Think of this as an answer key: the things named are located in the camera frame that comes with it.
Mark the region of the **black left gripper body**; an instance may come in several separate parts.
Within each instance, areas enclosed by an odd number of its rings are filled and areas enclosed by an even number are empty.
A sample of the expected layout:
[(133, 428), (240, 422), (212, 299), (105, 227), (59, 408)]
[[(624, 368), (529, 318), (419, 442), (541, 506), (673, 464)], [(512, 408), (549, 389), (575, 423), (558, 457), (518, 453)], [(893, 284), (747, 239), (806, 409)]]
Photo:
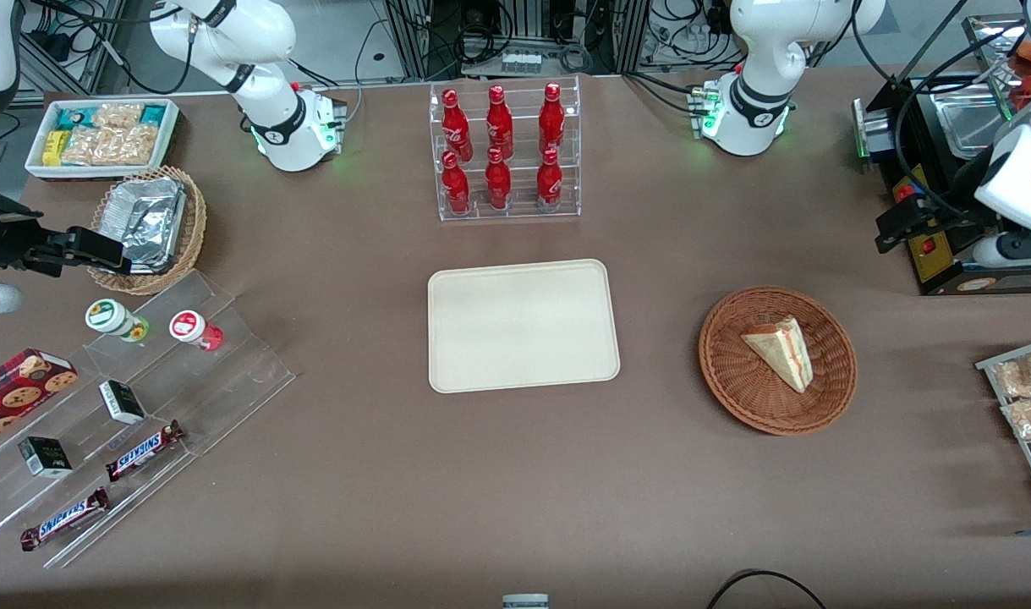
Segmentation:
[(877, 219), (875, 246), (878, 253), (890, 253), (910, 239), (928, 238), (960, 223), (961, 213), (953, 207), (933, 203), (929, 198), (905, 198)]

